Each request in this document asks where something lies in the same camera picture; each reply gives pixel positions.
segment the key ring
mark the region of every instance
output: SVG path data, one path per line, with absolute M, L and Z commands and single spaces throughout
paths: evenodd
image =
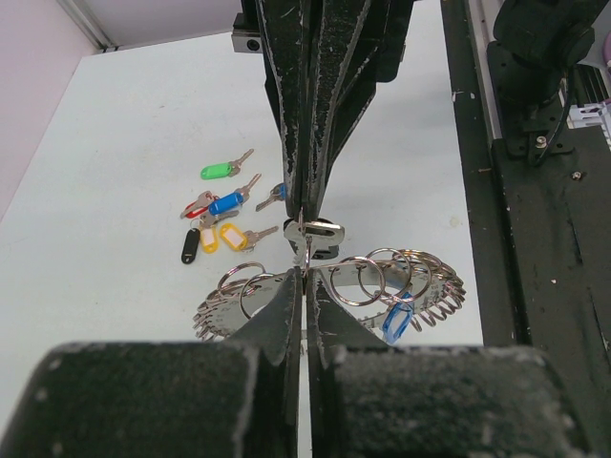
M 357 261 L 355 262 L 357 264 L 359 262 L 365 262 L 369 265 L 372 265 L 373 268 L 378 271 L 378 274 L 380 276 L 380 291 L 377 294 L 373 295 L 373 297 L 368 301 L 355 302 L 355 301 L 350 301 L 346 299 L 344 296 L 338 293 L 337 288 L 335 287 L 335 283 L 333 282 L 333 275 L 335 275 L 335 272 L 337 272 L 337 270 L 339 269 L 339 267 L 334 267 L 333 270 L 331 270 L 331 275 L 328 278 L 328 282 L 331 288 L 331 292 L 333 293 L 333 296 L 335 296 L 335 299 L 347 305 L 352 305 L 355 307 L 362 307 L 364 305 L 370 305 L 376 302 L 377 300 L 379 300 L 386 290 L 386 277 L 384 277 L 384 271 L 382 270 L 382 268 L 377 264 L 375 260 L 370 260 L 369 258 L 364 258 L 362 256 L 350 256 L 349 258 L 345 258 L 344 260 L 341 260 L 339 263 L 343 264 L 344 262 L 348 262 L 348 261 Z
M 246 312 L 246 309 L 244 308 L 244 304 L 242 302 L 242 299 L 244 297 L 244 290 L 249 285 L 251 285 L 252 283 L 254 283 L 257 280 L 269 279 L 271 277 L 275 277 L 275 275 L 274 274 L 268 274 L 266 272 L 262 272 L 261 274 L 257 274 L 254 277 L 252 277 L 249 280 L 247 280 L 246 283 L 242 286 L 242 289 L 240 290 L 240 298 L 239 298 L 240 310 L 242 311 L 242 313 L 244 314 L 244 316 L 246 317 L 247 320 L 250 320 L 252 318 L 252 315 L 249 315 L 248 312 Z
M 229 269 L 229 270 L 228 270 L 228 271 L 225 273 L 225 275 L 223 275 L 223 276 L 221 277 L 221 279 L 219 280 L 219 284 L 217 285 L 217 290 L 219 291 L 219 295 L 220 295 L 222 298 L 227 297 L 227 296 L 225 296 L 225 295 L 224 295 L 224 291 L 223 291 L 223 288 L 225 287 L 225 286 L 223 286 L 223 285 L 224 285 L 224 283 L 225 283 L 227 280 L 229 280 L 229 278 L 230 278 L 232 275 L 234 275 L 235 273 L 240 272 L 241 270 L 246 269 L 246 268 L 248 268 L 248 267 L 259 267 L 259 268 L 262 270 L 262 272 L 261 272 L 262 274 L 266 273 L 266 271 L 265 271 L 265 267 L 263 267 L 263 264 L 261 264 L 260 262 L 256 262 L 256 261 L 254 261 L 254 260 L 252 260 L 252 261 L 250 261 L 250 262 L 245 262 L 244 264 L 236 265 L 236 266 L 235 266 L 233 269 Z
M 383 291 L 382 296 L 384 296 L 384 299 L 392 299 L 396 302 L 401 302 L 401 303 L 409 303 L 409 302 L 413 302 L 413 301 L 407 301 L 405 299 L 401 299 L 399 296 L 403 296 L 405 293 L 408 292 L 408 290 L 410 289 L 410 285 L 411 285 L 411 263 L 410 260 L 408 260 L 408 257 L 405 256 L 403 253 L 401 253 L 399 250 L 395 250 L 394 248 L 378 248 L 377 250 L 373 250 L 371 253 L 368 253 L 367 255 L 365 255 L 365 258 L 371 259 L 373 258 L 375 255 L 377 255 L 378 253 L 385 253 L 385 252 L 390 252 L 393 253 L 392 258 L 394 259 L 395 256 L 398 256 L 400 258 L 403 258 L 403 260 L 405 261 L 406 265 L 408 266 L 408 268 L 410 269 L 408 272 L 408 280 L 405 282 L 405 286 L 403 287 L 403 289 L 401 291 L 399 291 L 396 296 L 394 294 L 391 293 L 387 293 L 386 291 Z M 359 281 L 359 285 L 361 286 L 361 290 L 367 294 L 370 298 L 374 298 L 375 295 L 372 295 L 363 285 L 363 282 L 361 280 L 361 272 L 362 270 L 358 271 L 358 281 Z

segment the black mechanical device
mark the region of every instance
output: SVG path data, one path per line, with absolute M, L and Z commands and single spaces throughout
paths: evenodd
M 505 2 L 487 62 L 499 138 L 487 137 L 468 3 L 441 5 L 453 89 L 477 95 L 454 110 L 489 347 L 388 347 L 308 269 L 312 245 L 293 240 L 308 248 L 304 270 L 222 343 L 57 348 L 0 456 L 297 456 L 303 295 L 313 456 L 609 453 L 611 155 L 600 128 L 564 129 L 607 2 Z M 321 221 L 334 160 L 376 84 L 396 76 L 412 7 L 242 0 L 234 45 L 263 53 L 288 226 Z M 327 248 L 319 257 L 336 256 Z

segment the wire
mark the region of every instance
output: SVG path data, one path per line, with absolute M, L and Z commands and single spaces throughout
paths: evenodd
M 568 119 L 569 112 L 571 110 L 571 103 L 573 102 L 573 99 L 575 98 L 576 87 L 577 87 L 577 84 L 575 83 L 575 69 L 570 68 L 566 75 L 566 100 L 564 100 L 564 108 L 562 110 L 562 116 L 560 117 L 560 121 L 558 122 L 556 129 L 552 133 L 551 138 L 548 138 L 548 137 L 545 138 L 546 146 L 543 152 L 539 156 L 536 156 L 534 154 L 537 152 L 537 148 L 534 147 L 532 143 L 530 145 L 529 154 L 528 154 L 528 163 L 532 165 L 533 167 L 539 167 L 543 162 L 547 160 L 547 158 L 549 157 L 549 155 L 552 152 L 552 148 L 558 141 L 558 138 L 560 137 L 560 134 L 562 133 L 562 129 L 564 129 L 564 126 L 566 126 L 566 120 Z

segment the white table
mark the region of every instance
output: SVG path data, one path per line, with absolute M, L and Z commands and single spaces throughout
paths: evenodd
M 85 57 L 0 225 L 0 430 L 31 371 L 69 341 L 191 341 L 192 316 L 220 276 L 246 260 L 284 272 L 282 231 L 252 254 L 222 246 L 179 260 L 178 215 L 210 188 L 263 178 L 233 222 L 285 220 L 279 136 L 260 55 L 229 34 Z M 395 81 L 378 94 L 340 154 L 322 216 L 347 228 L 342 256 L 390 246 L 429 251 L 468 291 L 463 310 L 402 344 L 481 344 L 468 215 L 438 2 L 414 6 Z M 236 177 L 200 169 L 255 154 Z

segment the key fob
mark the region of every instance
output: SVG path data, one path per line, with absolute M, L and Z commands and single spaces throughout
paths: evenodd
M 190 264 L 195 260 L 198 254 L 198 244 L 200 243 L 200 229 L 189 229 L 187 236 L 184 238 L 184 246 L 182 247 L 182 256 L 180 260 L 183 264 Z

